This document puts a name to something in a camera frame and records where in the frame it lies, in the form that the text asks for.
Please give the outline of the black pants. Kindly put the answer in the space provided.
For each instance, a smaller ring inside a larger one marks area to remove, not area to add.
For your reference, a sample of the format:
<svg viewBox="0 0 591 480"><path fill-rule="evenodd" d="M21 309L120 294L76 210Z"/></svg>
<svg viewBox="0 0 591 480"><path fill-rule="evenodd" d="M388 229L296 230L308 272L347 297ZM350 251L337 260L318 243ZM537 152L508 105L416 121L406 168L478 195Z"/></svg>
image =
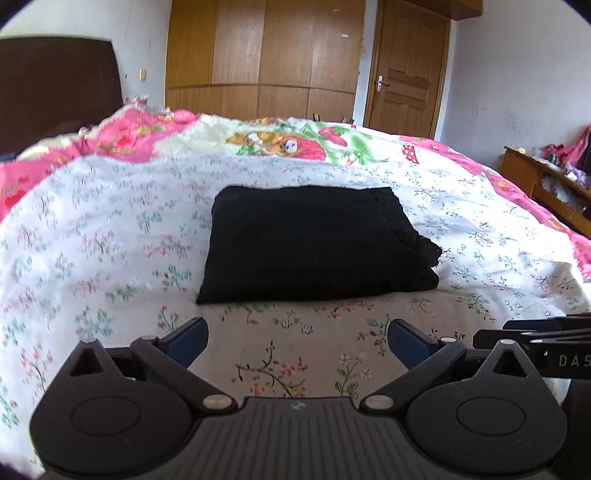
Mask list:
<svg viewBox="0 0 591 480"><path fill-rule="evenodd" d="M442 248L389 187L228 186L211 215L199 304L349 300L440 282Z"/></svg>

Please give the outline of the white floral bed sheet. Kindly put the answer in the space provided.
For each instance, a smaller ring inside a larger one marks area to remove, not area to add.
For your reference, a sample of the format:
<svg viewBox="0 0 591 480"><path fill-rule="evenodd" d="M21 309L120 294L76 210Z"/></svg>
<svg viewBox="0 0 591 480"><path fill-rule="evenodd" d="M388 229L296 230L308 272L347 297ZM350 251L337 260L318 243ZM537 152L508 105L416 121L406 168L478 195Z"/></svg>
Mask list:
<svg viewBox="0 0 591 480"><path fill-rule="evenodd" d="M1 459L41 472L29 422L80 340L122 347L200 316L191 371L229 395L360 400L404 371L394 320L466 341L586 312L589 255L433 152L76 159L1 222Z"/></svg>

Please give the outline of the wooden side cabinet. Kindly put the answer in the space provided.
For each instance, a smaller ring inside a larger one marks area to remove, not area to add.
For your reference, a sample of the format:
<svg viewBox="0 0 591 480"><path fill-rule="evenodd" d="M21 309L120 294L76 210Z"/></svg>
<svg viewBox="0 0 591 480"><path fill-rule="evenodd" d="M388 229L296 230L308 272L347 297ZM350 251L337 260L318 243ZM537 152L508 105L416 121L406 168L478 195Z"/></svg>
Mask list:
<svg viewBox="0 0 591 480"><path fill-rule="evenodd" d="M500 168L501 175L519 187L530 199L544 206L559 220L578 233L590 237L590 191L568 179L547 163L510 147L505 153ZM567 201L552 193L543 181L562 187L570 198L579 202L581 208L571 206Z"/></svg>

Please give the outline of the pink cloth on cabinet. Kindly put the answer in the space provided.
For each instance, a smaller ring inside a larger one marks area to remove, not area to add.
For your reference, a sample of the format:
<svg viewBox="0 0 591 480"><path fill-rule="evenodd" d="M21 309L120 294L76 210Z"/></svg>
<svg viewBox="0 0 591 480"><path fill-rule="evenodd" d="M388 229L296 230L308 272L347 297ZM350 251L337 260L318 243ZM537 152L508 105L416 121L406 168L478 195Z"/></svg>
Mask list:
<svg viewBox="0 0 591 480"><path fill-rule="evenodd" d="M565 169L576 169L590 174L590 131L588 125L571 144L549 144L542 148L545 157L555 155Z"/></svg>

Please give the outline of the pink cartoon quilt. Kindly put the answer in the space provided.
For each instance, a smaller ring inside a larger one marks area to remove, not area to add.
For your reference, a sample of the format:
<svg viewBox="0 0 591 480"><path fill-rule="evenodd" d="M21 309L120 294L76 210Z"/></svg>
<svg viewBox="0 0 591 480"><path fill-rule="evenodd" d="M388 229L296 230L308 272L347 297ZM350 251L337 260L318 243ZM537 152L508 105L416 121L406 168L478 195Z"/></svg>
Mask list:
<svg viewBox="0 0 591 480"><path fill-rule="evenodd" d="M469 173L486 178L495 193L565 233L585 279L590 277L590 242L536 204L512 181L451 147L429 138L386 134L346 123L266 117L240 121L187 110L152 110L133 101L97 125L50 137L1 166L1 213L7 215L40 181L67 163L97 154L130 163L188 151L243 156L280 156L341 166L404 159L419 164L434 153Z"/></svg>

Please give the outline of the brown wooden door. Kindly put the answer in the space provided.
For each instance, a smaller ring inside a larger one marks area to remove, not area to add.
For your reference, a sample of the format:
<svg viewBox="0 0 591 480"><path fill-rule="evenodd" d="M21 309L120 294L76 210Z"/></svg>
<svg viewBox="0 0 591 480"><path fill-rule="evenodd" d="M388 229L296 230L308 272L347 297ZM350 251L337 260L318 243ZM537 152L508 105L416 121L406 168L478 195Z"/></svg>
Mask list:
<svg viewBox="0 0 591 480"><path fill-rule="evenodd" d="M441 108L451 20L409 1L381 1L363 125L432 138ZM391 86L376 92L377 77Z"/></svg>

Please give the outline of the dark wooden headboard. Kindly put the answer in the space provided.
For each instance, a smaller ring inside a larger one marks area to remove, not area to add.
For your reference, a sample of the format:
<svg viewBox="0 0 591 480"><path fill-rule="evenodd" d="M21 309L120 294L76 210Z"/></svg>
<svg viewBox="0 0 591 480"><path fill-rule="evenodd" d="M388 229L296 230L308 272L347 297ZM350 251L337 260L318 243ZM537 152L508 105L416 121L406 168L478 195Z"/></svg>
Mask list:
<svg viewBox="0 0 591 480"><path fill-rule="evenodd" d="M112 43L82 37L1 39L1 158L95 125L123 105Z"/></svg>

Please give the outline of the wooden wardrobe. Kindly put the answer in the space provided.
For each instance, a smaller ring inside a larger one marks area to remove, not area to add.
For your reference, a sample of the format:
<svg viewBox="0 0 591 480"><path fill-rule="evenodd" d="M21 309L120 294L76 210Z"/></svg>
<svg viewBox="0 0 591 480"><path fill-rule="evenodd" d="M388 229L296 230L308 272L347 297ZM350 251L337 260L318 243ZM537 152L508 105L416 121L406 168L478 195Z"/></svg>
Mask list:
<svg viewBox="0 0 591 480"><path fill-rule="evenodd" d="M363 1L175 1L172 109L252 120L353 118Z"/></svg>

